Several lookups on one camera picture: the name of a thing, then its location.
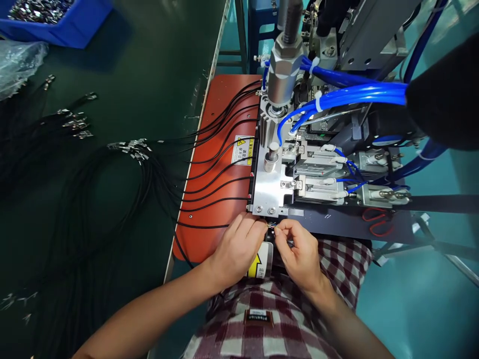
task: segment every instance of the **orange mat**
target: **orange mat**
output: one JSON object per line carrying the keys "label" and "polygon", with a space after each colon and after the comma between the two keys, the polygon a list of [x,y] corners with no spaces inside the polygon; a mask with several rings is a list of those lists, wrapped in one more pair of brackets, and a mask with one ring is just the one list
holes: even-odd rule
{"label": "orange mat", "polygon": [[[206,127],[226,108],[228,103],[233,97],[246,85],[259,80],[259,75],[218,75],[210,84],[210,90],[208,93],[208,99],[203,114],[203,120],[201,128]],[[251,86],[249,89],[253,89],[258,85]],[[237,110],[250,105],[259,104],[259,97],[255,94],[251,94],[245,99],[239,101],[238,104],[232,109],[231,114]],[[233,125],[241,120],[255,119],[258,115],[258,107],[252,107],[250,109],[241,111],[234,116],[231,121],[221,130],[219,134],[214,136],[204,145],[198,146],[195,150],[193,161],[204,161],[214,156],[225,140],[225,136],[228,134]],[[228,140],[225,143],[222,151],[235,140],[236,135],[254,137],[256,129],[256,122],[246,122],[238,125]],[[207,132],[204,135],[200,135],[199,139],[206,137],[212,131]],[[233,145],[228,151],[220,158],[218,163],[205,175],[198,179],[192,179],[187,182],[186,191],[196,191],[208,183],[210,183],[218,173],[226,166],[233,162],[233,148],[237,144]],[[205,172],[214,161],[204,164],[192,164],[190,169],[189,178]],[[210,194],[216,188],[222,184],[239,178],[247,177],[251,173],[251,166],[233,165],[223,174],[218,177],[209,187],[195,193],[185,194],[184,199],[201,198],[207,194]],[[249,180],[239,180],[225,185],[223,188],[199,201],[195,202],[182,202],[182,209],[195,209],[210,204],[218,199],[226,197],[248,197]],[[207,208],[194,211],[194,212],[181,212],[179,222],[186,223],[195,226],[215,226],[229,224],[231,221],[242,211],[245,211],[247,201],[246,200],[225,200],[215,203]],[[189,260],[196,263],[203,262],[208,258],[216,249],[221,236],[226,228],[216,229],[196,229],[187,228],[181,225],[177,227],[177,236],[181,243],[181,247]],[[176,258],[183,260],[183,256],[177,246],[174,244],[173,253]]]}

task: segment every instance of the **person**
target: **person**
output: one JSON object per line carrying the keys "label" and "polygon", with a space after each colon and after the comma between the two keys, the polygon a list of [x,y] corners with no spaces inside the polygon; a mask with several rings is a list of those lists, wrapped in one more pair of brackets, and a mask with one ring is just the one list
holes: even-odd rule
{"label": "person", "polygon": [[238,215],[212,256],[127,304],[73,359],[138,358],[209,298],[207,323],[183,358],[392,358],[354,314],[371,251],[355,241],[318,241],[284,219],[274,234],[288,275],[243,278],[267,229],[263,219]]}

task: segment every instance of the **blue crate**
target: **blue crate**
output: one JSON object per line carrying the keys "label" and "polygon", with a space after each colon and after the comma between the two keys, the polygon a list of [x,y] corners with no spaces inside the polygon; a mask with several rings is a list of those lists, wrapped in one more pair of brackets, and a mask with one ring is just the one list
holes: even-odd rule
{"label": "blue crate", "polygon": [[0,0],[0,33],[16,41],[85,48],[113,9],[110,0],[76,0],[55,25],[8,19],[15,0]]}

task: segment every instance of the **threaded rod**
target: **threaded rod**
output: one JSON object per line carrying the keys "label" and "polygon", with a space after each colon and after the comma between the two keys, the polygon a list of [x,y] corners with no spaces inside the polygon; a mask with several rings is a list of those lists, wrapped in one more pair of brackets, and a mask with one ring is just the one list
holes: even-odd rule
{"label": "threaded rod", "polygon": [[303,15],[303,1],[289,0],[288,14],[286,16],[286,25],[284,26],[283,42],[292,45],[296,42],[299,25]]}

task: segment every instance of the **red and white checkered shirt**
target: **red and white checkered shirt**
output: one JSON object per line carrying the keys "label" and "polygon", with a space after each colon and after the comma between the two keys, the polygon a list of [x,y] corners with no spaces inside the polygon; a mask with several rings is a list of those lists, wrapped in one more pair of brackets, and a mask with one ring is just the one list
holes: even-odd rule
{"label": "red and white checkered shirt", "polygon": [[[320,240],[319,255],[321,270],[355,310],[371,251],[355,241]],[[271,312],[272,325],[245,324],[248,309]],[[325,339],[318,311],[283,274],[273,273],[268,280],[241,280],[210,300],[206,319],[184,358],[340,358]]]}

